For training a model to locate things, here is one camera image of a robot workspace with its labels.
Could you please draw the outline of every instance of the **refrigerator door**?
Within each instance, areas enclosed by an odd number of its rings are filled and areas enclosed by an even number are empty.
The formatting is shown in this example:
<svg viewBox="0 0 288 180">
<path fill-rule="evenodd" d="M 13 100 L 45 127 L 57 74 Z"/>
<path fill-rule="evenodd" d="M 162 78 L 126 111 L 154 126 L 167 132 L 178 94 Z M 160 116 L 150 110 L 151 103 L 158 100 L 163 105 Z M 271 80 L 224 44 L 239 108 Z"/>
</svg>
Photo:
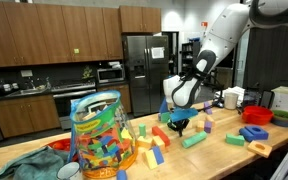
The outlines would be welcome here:
<svg viewBox="0 0 288 180">
<path fill-rule="evenodd" d="M 163 80 L 168 76 L 167 36 L 147 36 L 147 74 L 150 86 L 150 113 L 158 112 L 164 98 Z"/>
<path fill-rule="evenodd" d="M 124 51 L 129 73 L 133 115 L 149 114 L 150 86 L 147 74 L 145 36 L 127 36 L 124 39 Z"/>
</svg>

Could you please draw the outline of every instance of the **orange bucket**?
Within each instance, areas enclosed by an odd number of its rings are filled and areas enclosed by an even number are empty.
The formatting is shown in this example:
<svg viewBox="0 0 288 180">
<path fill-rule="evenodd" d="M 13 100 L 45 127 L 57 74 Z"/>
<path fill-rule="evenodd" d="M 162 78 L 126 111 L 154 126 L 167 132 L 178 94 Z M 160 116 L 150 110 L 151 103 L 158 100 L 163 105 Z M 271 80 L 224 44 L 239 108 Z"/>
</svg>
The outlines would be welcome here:
<svg viewBox="0 0 288 180">
<path fill-rule="evenodd" d="M 247 106 L 244 108 L 242 119 L 246 123 L 265 125 L 271 121 L 273 112 L 260 106 Z"/>
</svg>

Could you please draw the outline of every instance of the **container of toy blocks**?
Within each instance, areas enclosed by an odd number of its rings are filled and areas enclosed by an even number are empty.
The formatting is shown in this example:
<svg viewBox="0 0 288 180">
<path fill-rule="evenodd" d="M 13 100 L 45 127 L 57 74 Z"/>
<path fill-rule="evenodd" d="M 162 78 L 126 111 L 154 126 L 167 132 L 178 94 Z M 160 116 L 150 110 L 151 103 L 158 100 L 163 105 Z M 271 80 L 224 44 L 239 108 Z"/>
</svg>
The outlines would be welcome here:
<svg viewBox="0 0 288 180">
<path fill-rule="evenodd" d="M 108 178 L 127 169 L 137 156 L 136 137 L 120 92 L 97 92 L 72 103 L 71 149 L 89 178 Z"/>
</svg>

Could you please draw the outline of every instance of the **white cup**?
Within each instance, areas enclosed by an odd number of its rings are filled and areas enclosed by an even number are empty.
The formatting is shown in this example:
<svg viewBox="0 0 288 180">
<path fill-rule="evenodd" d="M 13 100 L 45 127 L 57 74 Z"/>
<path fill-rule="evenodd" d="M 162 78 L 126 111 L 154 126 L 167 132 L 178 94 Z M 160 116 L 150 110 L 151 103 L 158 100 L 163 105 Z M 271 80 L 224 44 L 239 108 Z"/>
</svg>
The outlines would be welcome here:
<svg viewBox="0 0 288 180">
<path fill-rule="evenodd" d="M 238 100 L 238 94 L 235 93 L 225 93 L 224 95 L 224 108 L 226 109 L 236 109 Z"/>
<path fill-rule="evenodd" d="M 57 172 L 58 180 L 83 180 L 82 170 L 77 162 L 70 162 Z"/>
</svg>

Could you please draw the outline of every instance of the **oven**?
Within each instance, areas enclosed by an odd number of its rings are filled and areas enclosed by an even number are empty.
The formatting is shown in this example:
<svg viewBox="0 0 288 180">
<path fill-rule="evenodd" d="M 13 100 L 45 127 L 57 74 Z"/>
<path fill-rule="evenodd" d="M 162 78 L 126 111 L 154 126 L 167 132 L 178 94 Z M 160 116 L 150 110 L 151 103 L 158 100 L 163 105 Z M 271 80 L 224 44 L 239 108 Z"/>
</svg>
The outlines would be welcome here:
<svg viewBox="0 0 288 180">
<path fill-rule="evenodd" d="M 71 103 L 96 92 L 95 82 L 55 86 L 52 88 L 61 128 L 71 129 Z"/>
</svg>

